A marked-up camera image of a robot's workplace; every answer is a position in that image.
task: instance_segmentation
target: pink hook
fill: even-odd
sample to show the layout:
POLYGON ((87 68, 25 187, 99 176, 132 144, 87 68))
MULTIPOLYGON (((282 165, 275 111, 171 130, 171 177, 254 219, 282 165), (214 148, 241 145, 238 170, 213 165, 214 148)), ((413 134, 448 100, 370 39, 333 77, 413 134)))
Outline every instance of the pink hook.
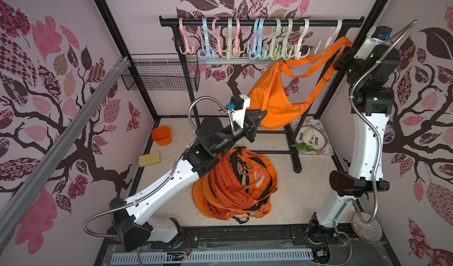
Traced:
POLYGON ((239 23, 239 19, 235 18, 236 20, 236 36, 234 38, 234 48, 233 48, 233 54, 236 56, 239 56, 240 53, 243 53, 246 48, 241 51, 241 48, 239 48, 239 32, 241 31, 241 24, 239 23))
POLYGON ((222 56, 222 54, 226 53, 227 50, 222 50, 222 44, 220 43, 220 35, 217 33, 217 29, 216 29, 216 21, 217 20, 219 20, 219 19, 218 18, 214 18, 214 20, 212 21, 212 30, 214 31, 214 33, 216 34, 216 37, 217 37, 217 49, 216 49, 216 51, 219 54, 219 56, 222 56))
POLYGON ((179 47, 179 51, 181 51, 182 54, 193 54, 193 53, 195 53, 195 42, 193 43, 192 49, 190 49, 189 42, 187 41, 186 33, 184 32, 183 19, 182 18, 179 18, 179 31, 181 31, 181 34, 183 35, 184 46, 186 48, 186 51, 183 52, 181 47, 179 47))

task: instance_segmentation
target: wire basket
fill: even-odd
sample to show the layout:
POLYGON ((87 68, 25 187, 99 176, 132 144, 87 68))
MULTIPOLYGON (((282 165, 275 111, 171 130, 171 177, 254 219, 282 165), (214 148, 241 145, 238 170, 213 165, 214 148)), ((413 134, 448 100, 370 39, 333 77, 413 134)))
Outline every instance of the wire basket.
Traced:
MULTIPOLYGON (((142 80, 146 90, 187 91, 181 62, 135 62, 138 77, 142 80)), ((198 91, 200 84, 200 69, 198 62, 187 62, 192 89, 198 91)), ((133 68, 129 67, 122 74, 123 82, 128 90, 138 90, 132 74, 133 68)))

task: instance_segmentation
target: yellow sponge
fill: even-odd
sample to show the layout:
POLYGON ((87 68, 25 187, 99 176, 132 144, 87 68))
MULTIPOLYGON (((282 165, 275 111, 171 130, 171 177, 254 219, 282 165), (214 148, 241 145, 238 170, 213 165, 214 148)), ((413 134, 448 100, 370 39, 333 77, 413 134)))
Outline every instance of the yellow sponge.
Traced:
POLYGON ((139 167, 145 167, 159 162, 160 162, 159 151, 139 156, 139 167))

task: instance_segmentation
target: orange backpack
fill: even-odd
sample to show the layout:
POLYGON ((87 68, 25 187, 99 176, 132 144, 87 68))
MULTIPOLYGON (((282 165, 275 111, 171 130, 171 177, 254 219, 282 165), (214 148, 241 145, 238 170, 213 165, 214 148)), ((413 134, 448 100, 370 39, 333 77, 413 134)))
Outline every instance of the orange backpack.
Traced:
POLYGON ((318 82, 311 92, 308 99, 303 103, 291 104, 286 98, 283 88, 280 70, 292 78, 305 78, 320 69, 339 49, 343 46, 352 46, 352 42, 346 37, 339 38, 330 48, 314 56, 302 58, 299 60, 279 61, 273 64, 258 80, 250 90, 248 96, 251 103, 247 110, 267 110, 267 116, 261 122, 261 127, 274 130, 284 127, 286 124, 298 119, 305 110, 307 110, 318 96, 327 81, 332 77, 335 70, 333 63, 326 71, 325 75, 318 82), (288 67, 307 64, 319 58, 310 69, 301 76, 295 76, 288 67))
POLYGON ((235 218, 243 224, 269 213, 269 198, 276 190, 277 174, 269 159, 237 147, 195 182, 192 198, 206 217, 235 218))

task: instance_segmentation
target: pink wall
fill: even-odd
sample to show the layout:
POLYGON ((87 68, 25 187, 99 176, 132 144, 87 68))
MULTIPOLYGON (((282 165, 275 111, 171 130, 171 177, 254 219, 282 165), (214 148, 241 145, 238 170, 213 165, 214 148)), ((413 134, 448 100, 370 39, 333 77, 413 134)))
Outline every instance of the pink wall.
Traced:
MULTIPOLYGON (((0 208, 120 57, 92 0, 0 0, 0 208)), ((1 252, 1 265, 91 265, 82 223, 126 195, 152 120, 121 79, 1 252)), ((108 216, 91 228, 104 232, 108 216)))
MULTIPOLYGON (((379 193, 377 215, 402 265, 453 261, 452 3, 392 0, 377 23, 398 31, 419 20, 398 45, 401 64, 388 82, 395 103, 382 166, 390 190, 379 193)), ((322 121, 340 159, 351 161, 354 131, 348 88, 344 80, 322 121)), ((372 210, 372 199, 364 196, 361 202, 372 210)))
MULTIPOLYGON (((212 0, 214 3, 199 4, 197 0, 106 0, 110 11, 115 17, 115 21, 124 37, 129 51, 132 54, 163 54, 175 53, 174 43, 171 40, 173 34, 171 28, 161 27, 159 23, 159 15, 164 18, 175 17, 227 17, 232 16, 235 9, 249 10, 249 18, 256 17, 266 18, 281 18, 293 17, 298 19, 301 17, 309 17, 311 19, 359 19, 361 16, 366 16, 371 9, 375 0, 212 0)), ((250 27, 242 27, 243 39, 248 37, 250 27)), ((200 27, 193 28, 192 36, 189 38, 190 44, 195 41, 196 47, 199 44, 201 35, 200 27)), ((325 44, 327 38, 331 35, 331 29, 326 27, 311 27, 309 32, 313 35, 307 38, 303 45, 317 46, 319 41, 322 45, 325 44)), ((348 32, 348 38, 354 39, 358 29, 351 29, 348 32)), ((264 33, 268 40, 272 38, 271 27, 266 27, 264 33)), ((157 58, 158 56, 140 56, 146 58, 157 58)), ((237 90, 243 94, 247 94, 253 87, 257 79, 261 76, 261 72, 265 70, 264 65, 257 65, 256 68, 236 65, 233 67, 231 74, 228 74, 228 65, 223 65, 220 68, 212 68, 211 72, 220 70, 225 73, 225 78, 213 78, 212 74, 206 75, 206 67, 202 68, 200 87, 195 97, 211 95, 215 96, 221 103, 229 102, 233 93, 236 93, 233 86, 237 83, 237 90)), ((295 74, 302 74, 308 67, 298 67, 294 69, 295 74)), ((321 70, 315 73, 311 78, 300 80, 298 84, 292 84, 291 78, 283 76, 283 85, 288 90, 289 100, 291 102, 305 101, 307 96, 314 88, 318 80, 321 70)), ((187 92, 174 91, 150 91, 150 98, 156 107, 156 110, 161 115, 184 115, 187 114, 187 108, 190 105, 187 92)), ((324 92, 315 100, 311 109, 314 113, 319 106, 324 92)), ((218 107, 212 102, 200 102, 197 104, 200 114, 218 114, 218 107)))

